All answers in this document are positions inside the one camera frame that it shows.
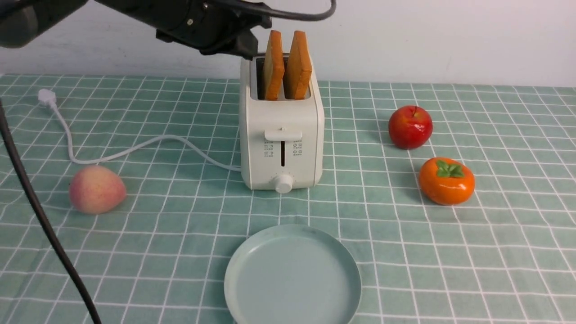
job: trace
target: bread slice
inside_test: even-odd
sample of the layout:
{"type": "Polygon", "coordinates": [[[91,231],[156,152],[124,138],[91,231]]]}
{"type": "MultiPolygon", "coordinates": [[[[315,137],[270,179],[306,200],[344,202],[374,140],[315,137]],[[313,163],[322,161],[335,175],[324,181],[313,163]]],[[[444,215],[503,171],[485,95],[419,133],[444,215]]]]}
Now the bread slice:
{"type": "Polygon", "coordinates": [[[284,77],[284,53],[282,52],[282,35],[279,31],[270,31],[263,70],[264,99],[278,100],[284,77]]]}
{"type": "Polygon", "coordinates": [[[286,98],[294,100],[304,99],[308,91],[311,75],[312,61],[308,53],[306,33],[295,31],[284,75],[284,93],[286,98]]]}

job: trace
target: plate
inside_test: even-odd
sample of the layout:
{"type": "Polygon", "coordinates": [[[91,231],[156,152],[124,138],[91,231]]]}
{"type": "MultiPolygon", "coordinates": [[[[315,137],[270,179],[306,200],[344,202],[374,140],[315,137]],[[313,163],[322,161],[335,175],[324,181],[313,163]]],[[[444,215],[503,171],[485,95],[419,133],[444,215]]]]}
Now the plate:
{"type": "Polygon", "coordinates": [[[360,272],[330,234],[279,225],[248,238],[226,268],[224,296],[238,324],[349,324],[360,272]]]}

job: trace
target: red apple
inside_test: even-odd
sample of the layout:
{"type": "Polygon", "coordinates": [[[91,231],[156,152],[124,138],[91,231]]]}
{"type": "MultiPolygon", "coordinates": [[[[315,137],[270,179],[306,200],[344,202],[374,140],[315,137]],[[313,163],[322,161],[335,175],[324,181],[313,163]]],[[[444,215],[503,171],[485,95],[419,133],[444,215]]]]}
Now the red apple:
{"type": "Polygon", "coordinates": [[[404,106],[398,108],[388,121],[390,139],[398,148],[415,149],[432,135],[432,118],[423,108],[404,106]]]}

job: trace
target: orange persimmon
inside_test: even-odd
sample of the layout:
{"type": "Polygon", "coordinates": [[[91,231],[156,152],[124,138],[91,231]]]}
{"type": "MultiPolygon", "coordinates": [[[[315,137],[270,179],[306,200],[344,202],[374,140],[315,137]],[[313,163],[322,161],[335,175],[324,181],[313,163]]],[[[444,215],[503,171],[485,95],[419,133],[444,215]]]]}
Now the orange persimmon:
{"type": "Polygon", "coordinates": [[[433,157],[420,169],[424,194],[439,205],[458,205],[474,193],[474,174],[464,164],[446,157],[433,157]]]}

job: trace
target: green checkered tablecloth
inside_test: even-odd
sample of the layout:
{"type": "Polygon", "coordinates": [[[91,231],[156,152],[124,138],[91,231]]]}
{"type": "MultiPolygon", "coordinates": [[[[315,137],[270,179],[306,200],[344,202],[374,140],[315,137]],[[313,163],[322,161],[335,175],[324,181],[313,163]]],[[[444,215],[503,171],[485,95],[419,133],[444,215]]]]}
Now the green checkered tablecloth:
{"type": "MultiPolygon", "coordinates": [[[[320,87],[318,186],[252,192],[240,174],[164,141],[103,163],[123,178],[128,197],[94,217],[70,207],[68,185],[82,166],[69,162],[63,129],[37,105],[39,89],[57,94],[79,159],[171,134],[239,165],[238,81],[0,77],[32,183],[106,324],[233,323],[223,297],[230,256],[249,235],[286,223],[320,228],[350,249],[363,280],[354,324],[576,323],[576,89],[320,87]],[[409,152],[387,133],[405,104],[434,120],[431,140],[409,152]],[[422,196],[416,177],[434,156],[475,173],[468,202],[443,207],[422,196]]],[[[0,322],[90,323],[4,148],[0,212],[0,322]]]]}

